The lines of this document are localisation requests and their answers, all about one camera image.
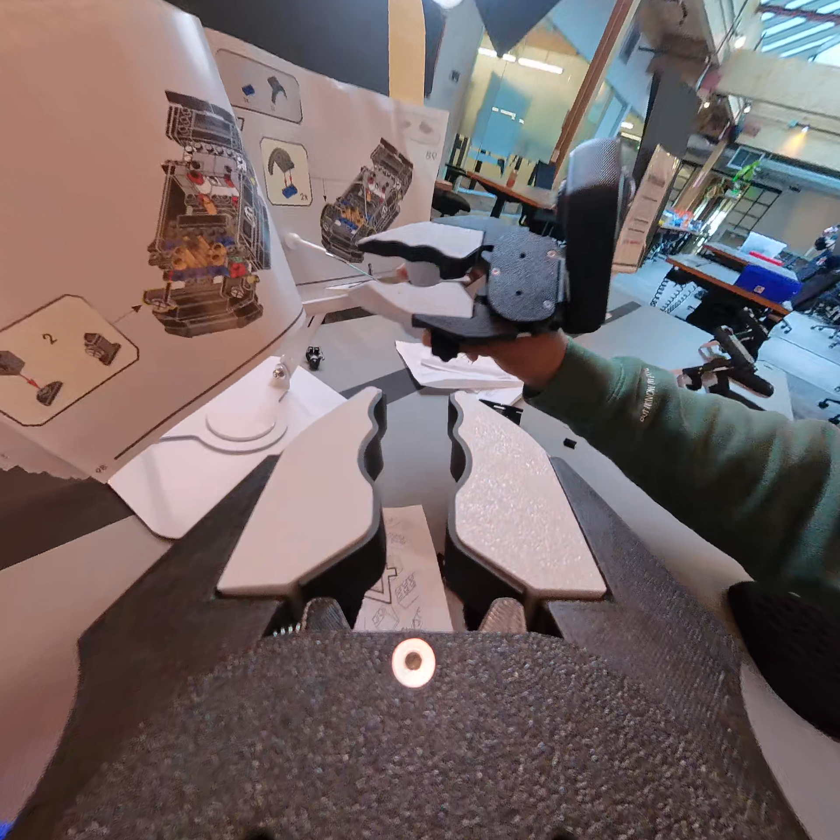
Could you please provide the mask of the person's right forearm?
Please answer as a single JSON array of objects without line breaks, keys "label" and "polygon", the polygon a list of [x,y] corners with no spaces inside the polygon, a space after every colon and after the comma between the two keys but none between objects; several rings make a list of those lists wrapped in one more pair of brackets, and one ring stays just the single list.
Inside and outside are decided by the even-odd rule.
[{"label": "person's right forearm", "polygon": [[838,595],[839,434],[691,392],[635,358],[567,340],[530,350],[526,400],[568,425],[756,581]]}]

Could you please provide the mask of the white book stand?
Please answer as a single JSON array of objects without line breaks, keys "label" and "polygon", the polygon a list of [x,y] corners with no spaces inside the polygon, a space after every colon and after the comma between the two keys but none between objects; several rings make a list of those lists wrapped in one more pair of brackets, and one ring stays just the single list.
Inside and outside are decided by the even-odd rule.
[{"label": "white book stand", "polygon": [[394,274],[388,259],[344,266],[338,279],[297,287],[294,319],[264,360],[235,372],[108,481],[157,536],[179,539],[263,459],[277,455],[344,398],[307,371],[305,352],[327,313],[351,307],[350,289]]}]

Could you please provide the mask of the white numbered paper bag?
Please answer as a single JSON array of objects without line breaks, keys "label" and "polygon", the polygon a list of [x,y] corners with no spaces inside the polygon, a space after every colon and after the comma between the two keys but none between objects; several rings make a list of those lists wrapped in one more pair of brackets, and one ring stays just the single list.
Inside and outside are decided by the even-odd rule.
[{"label": "white numbered paper bag", "polygon": [[443,579],[424,510],[383,510],[385,569],[366,592],[356,632],[452,632]]}]

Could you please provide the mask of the wooden office desk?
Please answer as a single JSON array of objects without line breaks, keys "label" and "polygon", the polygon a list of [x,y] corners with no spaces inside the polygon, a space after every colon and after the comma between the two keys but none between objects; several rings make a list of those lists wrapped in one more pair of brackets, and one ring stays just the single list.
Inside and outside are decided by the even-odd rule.
[{"label": "wooden office desk", "polygon": [[459,178],[464,182],[475,182],[482,194],[493,197],[490,217],[500,218],[508,203],[520,205],[531,211],[546,212],[553,212],[557,204],[557,197],[550,189],[532,185],[508,185],[477,171],[466,171]]},{"label": "wooden office desk", "polygon": [[699,288],[708,292],[714,301],[725,301],[728,305],[747,307],[756,312],[761,318],[777,323],[792,313],[792,307],[787,301],[772,301],[764,294],[737,286],[741,272],[730,267],[736,260],[729,254],[724,254],[728,263],[723,264],[708,255],[716,250],[709,245],[701,255],[671,255],[666,257],[668,264],[667,279],[671,276],[689,278]]}]

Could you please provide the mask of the blue plastic storage bin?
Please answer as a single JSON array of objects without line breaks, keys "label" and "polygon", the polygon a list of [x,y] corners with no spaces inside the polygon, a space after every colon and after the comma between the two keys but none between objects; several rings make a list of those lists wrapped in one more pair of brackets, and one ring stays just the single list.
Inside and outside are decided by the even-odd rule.
[{"label": "blue plastic storage bin", "polygon": [[780,305],[793,302],[802,290],[802,283],[793,272],[764,262],[747,264],[734,286]]}]

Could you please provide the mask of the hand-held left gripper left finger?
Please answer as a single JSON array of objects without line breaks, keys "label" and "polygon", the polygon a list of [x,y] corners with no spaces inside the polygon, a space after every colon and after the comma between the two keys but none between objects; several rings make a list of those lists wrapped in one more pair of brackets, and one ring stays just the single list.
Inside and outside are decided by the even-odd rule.
[{"label": "hand-held left gripper left finger", "polygon": [[360,607],[382,577],[386,546],[375,479],[386,399],[367,386],[280,454],[217,583],[224,596],[316,597]]}]

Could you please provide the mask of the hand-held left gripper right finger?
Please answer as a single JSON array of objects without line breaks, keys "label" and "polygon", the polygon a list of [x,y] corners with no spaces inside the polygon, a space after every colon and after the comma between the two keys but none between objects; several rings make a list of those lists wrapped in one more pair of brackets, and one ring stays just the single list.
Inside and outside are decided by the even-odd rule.
[{"label": "hand-held left gripper right finger", "polygon": [[607,584],[543,447],[466,392],[449,397],[448,434],[445,582],[467,609],[499,598],[525,611],[604,600]]}]

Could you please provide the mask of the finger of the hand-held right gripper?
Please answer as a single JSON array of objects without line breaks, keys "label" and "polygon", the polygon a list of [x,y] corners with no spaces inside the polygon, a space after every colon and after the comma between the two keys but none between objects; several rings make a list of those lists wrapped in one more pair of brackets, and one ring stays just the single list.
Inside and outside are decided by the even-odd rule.
[{"label": "finger of the hand-held right gripper", "polygon": [[414,287],[470,284],[487,281],[490,270],[483,254],[495,233],[494,219],[441,219],[390,228],[359,238],[355,245],[366,255],[401,260],[396,282]]},{"label": "finger of the hand-held right gripper", "polygon": [[358,285],[358,308],[373,316],[396,323],[414,337],[420,334],[413,326],[413,316],[468,318],[482,280],[443,280],[429,287],[419,287],[402,276],[367,280]]}]

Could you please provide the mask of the lego instruction booklet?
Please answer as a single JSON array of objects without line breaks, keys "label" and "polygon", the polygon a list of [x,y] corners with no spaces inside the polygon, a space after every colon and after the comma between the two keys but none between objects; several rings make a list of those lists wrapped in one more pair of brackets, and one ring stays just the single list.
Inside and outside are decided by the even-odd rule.
[{"label": "lego instruction booklet", "polygon": [[167,2],[2,2],[2,470],[106,482],[426,222],[448,114]]}]

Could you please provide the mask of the person's right hand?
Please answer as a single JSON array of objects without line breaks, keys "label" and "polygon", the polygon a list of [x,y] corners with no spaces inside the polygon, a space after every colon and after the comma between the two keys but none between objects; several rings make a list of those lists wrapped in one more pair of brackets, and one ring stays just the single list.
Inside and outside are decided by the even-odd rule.
[{"label": "person's right hand", "polygon": [[516,339],[462,343],[458,352],[472,361],[484,356],[518,378],[528,389],[543,391],[558,373],[570,345],[563,331],[525,334]]}]

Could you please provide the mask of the black handheld device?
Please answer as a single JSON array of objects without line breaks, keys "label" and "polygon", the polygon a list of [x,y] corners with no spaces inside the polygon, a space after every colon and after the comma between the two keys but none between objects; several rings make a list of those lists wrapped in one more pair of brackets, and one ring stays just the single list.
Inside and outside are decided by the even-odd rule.
[{"label": "black handheld device", "polygon": [[754,408],[759,408],[758,404],[734,391],[733,382],[756,397],[770,399],[774,395],[773,384],[758,374],[755,359],[729,326],[716,328],[713,340],[701,345],[698,352],[702,363],[681,369],[676,375],[679,386],[726,397]]}]

